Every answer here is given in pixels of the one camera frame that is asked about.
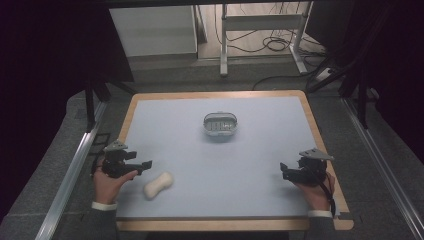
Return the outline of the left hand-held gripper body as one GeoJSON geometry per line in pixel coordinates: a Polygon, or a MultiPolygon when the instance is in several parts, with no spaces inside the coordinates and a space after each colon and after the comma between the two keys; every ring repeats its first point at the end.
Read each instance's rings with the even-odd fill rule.
{"type": "Polygon", "coordinates": [[[129,165],[125,163],[126,149],[128,146],[115,140],[103,149],[104,160],[102,171],[111,178],[119,178],[130,172],[129,165]]]}

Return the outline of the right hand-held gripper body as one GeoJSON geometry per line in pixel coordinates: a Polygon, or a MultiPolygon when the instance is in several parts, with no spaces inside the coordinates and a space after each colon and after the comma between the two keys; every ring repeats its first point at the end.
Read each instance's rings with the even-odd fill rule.
{"type": "Polygon", "coordinates": [[[317,148],[301,151],[298,160],[298,170],[295,171],[292,182],[317,186],[326,178],[327,162],[334,159],[333,156],[322,152],[317,148]]]}

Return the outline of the person's left hand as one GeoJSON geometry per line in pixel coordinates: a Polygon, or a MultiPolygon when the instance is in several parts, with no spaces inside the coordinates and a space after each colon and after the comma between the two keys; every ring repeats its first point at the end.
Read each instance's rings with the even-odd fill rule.
{"type": "Polygon", "coordinates": [[[133,180],[138,172],[131,171],[119,178],[111,178],[102,170],[103,161],[100,160],[95,166],[93,174],[94,201],[100,204],[111,205],[115,203],[121,187],[128,181],[133,180]]]}

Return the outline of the person's right hand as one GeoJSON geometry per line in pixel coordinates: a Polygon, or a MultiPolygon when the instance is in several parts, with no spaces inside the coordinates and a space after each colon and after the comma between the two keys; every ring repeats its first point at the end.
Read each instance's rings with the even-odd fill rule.
{"type": "Polygon", "coordinates": [[[323,182],[326,190],[324,190],[321,186],[311,187],[295,183],[295,186],[303,192],[303,195],[311,210],[331,210],[331,203],[327,198],[327,193],[330,195],[334,194],[335,178],[330,173],[326,173],[326,175],[327,177],[323,182]]]}

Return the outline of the white soap bar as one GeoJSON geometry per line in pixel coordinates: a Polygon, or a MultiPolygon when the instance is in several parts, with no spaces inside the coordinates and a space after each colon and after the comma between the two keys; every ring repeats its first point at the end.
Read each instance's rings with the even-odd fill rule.
{"type": "Polygon", "coordinates": [[[144,194],[148,200],[154,199],[162,190],[171,187],[174,183],[173,175],[170,172],[163,172],[154,180],[144,186],[144,194]]]}

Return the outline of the black metal stand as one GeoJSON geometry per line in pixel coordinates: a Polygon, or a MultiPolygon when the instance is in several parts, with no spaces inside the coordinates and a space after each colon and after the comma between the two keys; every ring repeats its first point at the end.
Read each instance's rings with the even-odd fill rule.
{"type": "Polygon", "coordinates": [[[95,112],[94,112],[94,96],[97,96],[100,102],[108,102],[111,94],[104,82],[88,80],[85,84],[85,100],[86,100],[86,114],[87,114],[87,127],[86,132],[90,133],[95,126],[95,112]]]}
{"type": "Polygon", "coordinates": [[[366,104],[368,102],[369,80],[367,68],[363,64],[352,66],[347,72],[338,92],[342,98],[349,98],[357,92],[356,116],[364,129],[368,128],[366,121],[366,104]]]}

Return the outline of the light blue table mat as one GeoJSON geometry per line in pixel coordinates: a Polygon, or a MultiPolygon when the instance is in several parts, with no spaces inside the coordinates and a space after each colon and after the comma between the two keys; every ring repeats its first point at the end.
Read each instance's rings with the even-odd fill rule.
{"type": "Polygon", "coordinates": [[[125,140],[152,168],[126,183],[118,196],[120,218],[303,217],[302,192],[282,177],[299,153],[315,147],[297,97],[141,100],[125,140]],[[204,117],[236,116],[231,136],[209,136],[204,117]],[[148,200],[144,186],[163,172],[174,183],[148,200]]]}

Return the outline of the clear grey soap dish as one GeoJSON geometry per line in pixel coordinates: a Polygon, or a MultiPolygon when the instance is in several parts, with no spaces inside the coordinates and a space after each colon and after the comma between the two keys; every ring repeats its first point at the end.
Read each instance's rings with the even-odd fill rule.
{"type": "Polygon", "coordinates": [[[213,112],[204,117],[203,127],[209,136],[231,136],[237,130],[238,120],[229,112],[213,112]]]}

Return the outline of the white power strip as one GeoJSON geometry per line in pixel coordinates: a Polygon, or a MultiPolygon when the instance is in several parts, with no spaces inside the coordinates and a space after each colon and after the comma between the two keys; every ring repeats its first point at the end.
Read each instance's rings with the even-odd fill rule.
{"type": "Polygon", "coordinates": [[[332,68],[325,68],[315,77],[315,79],[318,82],[321,82],[321,81],[325,80],[326,78],[328,78],[333,73],[334,73],[334,70],[332,68]]]}

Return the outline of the dark curtain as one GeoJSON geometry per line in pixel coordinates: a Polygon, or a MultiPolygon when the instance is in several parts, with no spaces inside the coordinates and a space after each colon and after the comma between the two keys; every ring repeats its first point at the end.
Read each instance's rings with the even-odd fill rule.
{"type": "Polygon", "coordinates": [[[317,0],[306,33],[354,66],[339,93],[375,90],[383,119],[424,163],[424,0],[317,0]]]}
{"type": "Polygon", "coordinates": [[[43,158],[70,97],[132,80],[110,11],[85,0],[0,0],[0,221],[43,158]]]}

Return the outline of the white cabinet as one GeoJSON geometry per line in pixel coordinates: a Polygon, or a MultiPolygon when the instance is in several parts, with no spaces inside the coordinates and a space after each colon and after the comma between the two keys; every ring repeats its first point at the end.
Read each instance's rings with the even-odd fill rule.
{"type": "Polygon", "coordinates": [[[109,12],[127,57],[197,52],[192,6],[120,8],[109,12]]]}

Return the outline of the aluminium rail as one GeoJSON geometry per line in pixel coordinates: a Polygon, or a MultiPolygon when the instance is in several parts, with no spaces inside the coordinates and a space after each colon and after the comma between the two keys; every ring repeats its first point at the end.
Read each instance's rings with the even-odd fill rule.
{"type": "Polygon", "coordinates": [[[351,119],[356,131],[358,132],[358,135],[369,152],[369,155],[373,160],[376,169],[381,175],[383,182],[389,190],[390,195],[400,210],[400,213],[408,225],[410,231],[412,232],[415,240],[424,240],[424,221],[419,216],[419,213],[411,199],[402,189],[399,181],[386,162],[386,158],[376,144],[371,132],[366,129],[359,121],[357,117],[357,110],[349,99],[342,98],[341,103],[344,105],[349,118],[351,119]]]}
{"type": "Polygon", "coordinates": [[[67,172],[64,175],[44,221],[39,228],[35,240],[51,240],[54,236],[55,230],[60,222],[61,215],[64,212],[80,171],[84,165],[85,159],[98,132],[100,122],[102,121],[107,106],[107,103],[101,102],[96,107],[94,112],[95,122],[93,129],[82,136],[78,148],[70,162],[67,172]]]}

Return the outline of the white metal desk frame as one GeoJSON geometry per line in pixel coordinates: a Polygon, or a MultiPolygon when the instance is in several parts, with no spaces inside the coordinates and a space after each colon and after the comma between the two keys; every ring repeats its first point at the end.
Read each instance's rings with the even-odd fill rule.
{"type": "Polygon", "coordinates": [[[307,72],[307,68],[300,57],[299,46],[309,17],[312,2],[309,1],[299,14],[271,14],[271,15],[227,15],[227,5],[222,5],[221,11],[221,51],[220,75],[228,75],[227,32],[249,30],[295,30],[294,42],[289,50],[300,74],[307,72]]]}

